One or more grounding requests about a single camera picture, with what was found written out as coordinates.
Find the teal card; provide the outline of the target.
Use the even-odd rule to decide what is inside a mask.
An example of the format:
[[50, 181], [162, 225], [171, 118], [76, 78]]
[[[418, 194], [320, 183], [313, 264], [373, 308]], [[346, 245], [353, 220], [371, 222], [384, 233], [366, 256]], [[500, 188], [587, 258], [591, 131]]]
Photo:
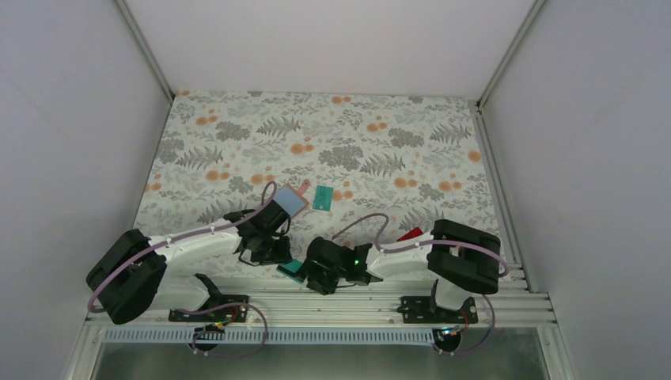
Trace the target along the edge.
[[276, 270], [296, 283], [305, 282], [306, 274], [302, 261], [293, 259], [289, 263], [279, 264]]
[[334, 188], [324, 185], [317, 185], [313, 199], [313, 210], [330, 211]]

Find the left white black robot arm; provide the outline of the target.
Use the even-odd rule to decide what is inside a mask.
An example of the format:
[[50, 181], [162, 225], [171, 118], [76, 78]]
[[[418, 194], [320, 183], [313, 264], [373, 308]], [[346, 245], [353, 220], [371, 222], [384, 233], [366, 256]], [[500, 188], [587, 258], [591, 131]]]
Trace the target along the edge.
[[221, 301], [210, 275], [196, 264], [243, 253], [249, 253], [251, 266], [289, 263], [291, 222], [291, 214], [269, 200], [256, 210], [230, 212], [179, 234], [150, 237], [128, 230], [85, 278], [93, 292], [89, 312], [106, 313], [116, 325], [148, 310], [190, 310], [208, 321]]

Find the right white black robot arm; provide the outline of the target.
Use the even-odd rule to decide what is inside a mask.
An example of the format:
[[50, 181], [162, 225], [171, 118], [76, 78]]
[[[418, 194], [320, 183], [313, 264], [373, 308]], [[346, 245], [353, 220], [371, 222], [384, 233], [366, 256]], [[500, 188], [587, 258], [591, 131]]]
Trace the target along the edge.
[[374, 241], [348, 248], [317, 237], [299, 274], [309, 289], [331, 295], [342, 281], [368, 286], [397, 275], [429, 272], [435, 281], [428, 310], [434, 320], [447, 322], [473, 294], [498, 292], [500, 278], [510, 273], [500, 249], [501, 241], [493, 234], [439, 219], [431, 231], [389, 244]]

